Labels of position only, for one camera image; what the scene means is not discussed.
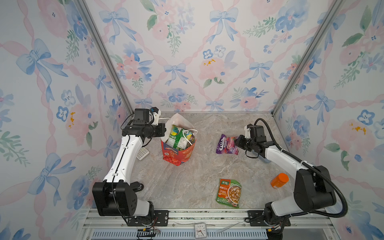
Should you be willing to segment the purple Fox's candy bag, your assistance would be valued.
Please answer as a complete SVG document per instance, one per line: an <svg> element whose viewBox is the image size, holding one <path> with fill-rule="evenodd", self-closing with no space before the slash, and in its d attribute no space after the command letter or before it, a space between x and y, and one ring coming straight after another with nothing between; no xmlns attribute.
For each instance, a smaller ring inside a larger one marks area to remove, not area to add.
<svg viewBox="0 0 384 240"><path fill-rule="evenodd" d="M226 135L222 134L217 145L216 153L238 155L239 150L235 143L236 140L237 137L227 137Z"/></svg>

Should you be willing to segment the green snack packet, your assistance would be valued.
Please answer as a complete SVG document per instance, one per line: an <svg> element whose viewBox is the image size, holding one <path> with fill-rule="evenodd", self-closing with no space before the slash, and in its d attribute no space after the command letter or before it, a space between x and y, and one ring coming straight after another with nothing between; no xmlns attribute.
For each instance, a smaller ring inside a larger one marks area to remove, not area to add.
<svg viewBox="0 0 384 240"><path fill-rule="evenodd" d="M166 141L166 144L178 151L184 151L191 147L195 143L195 140L194 130L186 130L176 125L172 125L170 136Z"/></svg>

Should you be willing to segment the red paper gift bag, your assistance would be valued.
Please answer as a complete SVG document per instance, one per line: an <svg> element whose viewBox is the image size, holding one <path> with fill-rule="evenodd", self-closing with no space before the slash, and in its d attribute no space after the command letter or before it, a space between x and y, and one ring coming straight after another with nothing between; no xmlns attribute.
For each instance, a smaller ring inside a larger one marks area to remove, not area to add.
<svg viewBox="0 0 384 240"><path fill-rule="evenodd" d="M198 130L180 114L169 118L165 127L165 136L161 137L163 160L180 166L190 159Z"/></svg>

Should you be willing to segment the green noodle packet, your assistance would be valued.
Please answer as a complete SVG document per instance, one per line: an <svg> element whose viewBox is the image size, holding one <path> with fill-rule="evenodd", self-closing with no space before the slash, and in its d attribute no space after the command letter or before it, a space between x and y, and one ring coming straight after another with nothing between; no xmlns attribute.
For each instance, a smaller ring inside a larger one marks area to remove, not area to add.
<svg viewBox="0 0 384 240"><path fill-rule="evenodd" d="M232 208L239 208L242 185L236 180L220 179L216 201Z"/></svg>

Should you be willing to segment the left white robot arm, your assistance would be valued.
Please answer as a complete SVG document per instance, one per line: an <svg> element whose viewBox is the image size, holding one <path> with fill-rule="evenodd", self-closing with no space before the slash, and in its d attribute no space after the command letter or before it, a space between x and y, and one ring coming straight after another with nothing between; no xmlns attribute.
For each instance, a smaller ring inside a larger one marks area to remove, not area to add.
<svg viewBox="0 0 384 240"><path fill-rule="evenodd" d="M131 182L131 175L137 155L146 138L160 138L165 135L164 123L157 125L131 125L123 129L123 137L116 159L102 182L96 182L92 193L98 213L102 217L125 218L155 217L150 201L139 200L137 192L144 185Z"/></svg>

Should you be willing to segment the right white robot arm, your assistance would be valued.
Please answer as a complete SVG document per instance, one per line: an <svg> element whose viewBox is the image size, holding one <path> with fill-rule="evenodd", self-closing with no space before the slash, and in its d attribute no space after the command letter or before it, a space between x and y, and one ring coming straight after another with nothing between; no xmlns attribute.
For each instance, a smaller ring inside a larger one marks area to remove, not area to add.
<svg viewBox="0 0 384 240"><path fill-rule="evenodd" d="M331 185L327 168L297 160L274 141L267 141L266 137L248 139L241 135L235 140L235 145L277 164L295 180L290 196L265 205L264 222L267 225L276 225L286 217L306 215L336 204L335 188Z"/></svg>

